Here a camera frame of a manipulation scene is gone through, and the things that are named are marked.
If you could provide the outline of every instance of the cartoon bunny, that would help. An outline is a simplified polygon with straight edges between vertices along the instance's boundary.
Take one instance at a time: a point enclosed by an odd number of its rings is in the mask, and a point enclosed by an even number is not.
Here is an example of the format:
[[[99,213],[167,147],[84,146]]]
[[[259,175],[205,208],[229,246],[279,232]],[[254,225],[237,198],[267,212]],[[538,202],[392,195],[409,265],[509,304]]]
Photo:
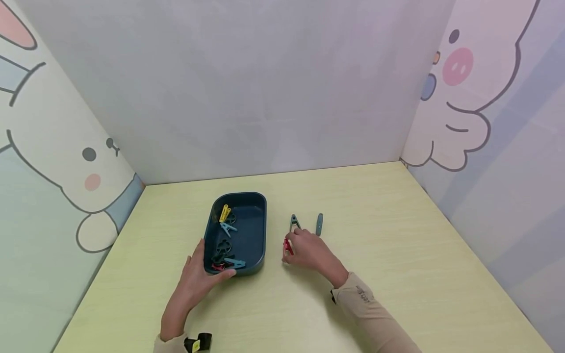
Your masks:
[[[118,235],[106,210],[134,172],[55,60],[38,60],[50,55],[37,53],[37,47],[29,28],[0,0],[0,153],[13,148],[86,212],[76,240],[84,251],[99,252]]]
[[[118,235],[105,211],[134,172],[67,76],[48,64],[30,77],[3,117],[10,146],[77,209],[88,213],[76,233],[87,252],[110,247]]]
[[[402,152],[418,167],[432,160],[460,171],[467,154],[488,142],[481,113],[512,84],[520,66],[520,39],[539,0],[458,0]]]

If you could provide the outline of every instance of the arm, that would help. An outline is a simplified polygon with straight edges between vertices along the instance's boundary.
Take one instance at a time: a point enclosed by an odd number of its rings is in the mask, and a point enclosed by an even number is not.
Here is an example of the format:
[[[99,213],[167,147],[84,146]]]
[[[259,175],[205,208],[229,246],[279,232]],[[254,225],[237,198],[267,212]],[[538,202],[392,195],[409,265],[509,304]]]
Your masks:
[[[301,229],[295,229],[286,238],[292,242],[294,255],[285,254],[282,261],[313,269],[327,278],[334,287],[334,301],[367,333],[374,351],[421,353],[416,343],[375,299],[371,289],[355,273],[345,269],[322,239]]]
[[[236,270],[227,269],[214,276],[204,271],[204,240],[200,240],[192,257],[186,259],[179,284],[167,303],[161,318],[161,333],[155,340],[154,353],[186,353],[184,324],[189,312],[217,284],[233,277]]]

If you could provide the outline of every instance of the cartoon pig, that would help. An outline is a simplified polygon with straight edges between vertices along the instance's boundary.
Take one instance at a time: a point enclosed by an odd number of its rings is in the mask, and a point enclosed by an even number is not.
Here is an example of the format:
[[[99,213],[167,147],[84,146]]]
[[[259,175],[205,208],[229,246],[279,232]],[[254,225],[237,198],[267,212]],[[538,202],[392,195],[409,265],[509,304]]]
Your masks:
[[[61,68],[54,62],[39,68],[15,104],[2,109],[9,113],[2,116],[2,134],[20,158],[88,214],[76,233],[79,246],[87,252],[110,247],[118,230],[105,209],[134,172]]]
[[[481,149],[490,123],[481,113],[512,84],[519,42],[539,0],[458,0],[435,55],[402,152],[418,167],[432,160],[449,171]]]

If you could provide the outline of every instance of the sleeve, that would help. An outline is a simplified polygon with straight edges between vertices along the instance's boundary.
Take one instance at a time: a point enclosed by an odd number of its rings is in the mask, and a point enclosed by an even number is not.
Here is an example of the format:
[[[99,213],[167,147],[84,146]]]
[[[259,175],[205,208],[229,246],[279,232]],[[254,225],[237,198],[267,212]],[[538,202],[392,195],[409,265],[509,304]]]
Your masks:
[[[153,346],[153,353],[187,353],[184,347],[185,339],[186,333],[167,342],[161,341],[161,337],[157,335],[155,345]]]
[[[333,299],[371,339],[377,353],[421,353],[410,336],[375,299],[371,289],[353,272]]]

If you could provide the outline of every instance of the cartoon eye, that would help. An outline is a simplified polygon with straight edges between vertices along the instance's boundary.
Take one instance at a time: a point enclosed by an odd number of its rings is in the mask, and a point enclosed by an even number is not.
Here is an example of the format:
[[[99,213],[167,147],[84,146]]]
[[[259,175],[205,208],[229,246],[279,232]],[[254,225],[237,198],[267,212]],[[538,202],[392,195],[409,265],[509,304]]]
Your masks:
[[[457,40],[459,39],[459,30],[458,29],[454,29],[451,34],[449,35],[449,42],[451,44],[457,42]]]
[[[91,149],[90,147],[87,147],[82,150],[82,157],[87,161],[92,162],[94,159],[96,159],[96,151],[94,151],[94,149]]]

